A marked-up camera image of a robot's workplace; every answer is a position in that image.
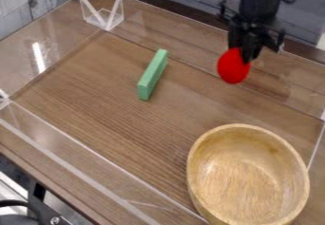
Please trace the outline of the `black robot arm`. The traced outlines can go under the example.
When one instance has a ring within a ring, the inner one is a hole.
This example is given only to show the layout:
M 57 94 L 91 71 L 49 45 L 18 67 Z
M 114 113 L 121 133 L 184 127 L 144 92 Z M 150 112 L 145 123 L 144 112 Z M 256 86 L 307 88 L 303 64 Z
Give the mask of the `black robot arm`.
M 239 57 L 248 65 L 260 57 L 263 48 L 279 51 L 287 36 L 287 28 L 277 18 L 281 4 L 297 0 L 240 0 L 239 8 L 220 2 L 220 18 L 229 26 L 229 49 L 239 50 Z

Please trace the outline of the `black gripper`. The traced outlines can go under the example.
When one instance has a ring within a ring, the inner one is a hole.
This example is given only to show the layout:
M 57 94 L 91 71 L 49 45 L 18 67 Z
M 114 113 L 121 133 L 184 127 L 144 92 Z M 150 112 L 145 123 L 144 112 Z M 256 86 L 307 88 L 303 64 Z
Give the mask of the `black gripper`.
M 264 47 L 279 52 L 285 42 L 287 30 L 277 25 L 277 20 L 249 21 L 229 7 L 226 0 L 218 6 L 218 17 L 229 27 L 229 48 L 241 47 L 243 61 L 248 64 L 256 60 Z

